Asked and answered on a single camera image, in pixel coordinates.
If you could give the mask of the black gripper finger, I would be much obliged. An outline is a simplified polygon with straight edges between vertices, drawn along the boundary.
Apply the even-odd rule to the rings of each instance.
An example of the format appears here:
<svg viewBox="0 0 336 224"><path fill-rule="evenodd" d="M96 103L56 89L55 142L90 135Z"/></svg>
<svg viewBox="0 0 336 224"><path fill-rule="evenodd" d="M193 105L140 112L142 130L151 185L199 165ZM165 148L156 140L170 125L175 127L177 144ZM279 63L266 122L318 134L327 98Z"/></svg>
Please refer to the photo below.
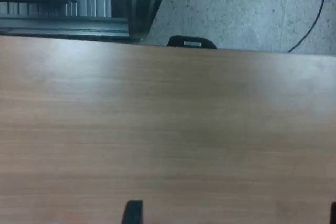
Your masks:
<svg viewBox="0 0 336 224"><path fill-rule="evenodd" d="M329 224L336 224L336 202L333 202L330 207Z"/></svg>
<svg viewBox="0 0 336 224"><path fill-rule="evenodd" d="M129 200L124 209L122 224L143 224L143 201Z"/></svg>

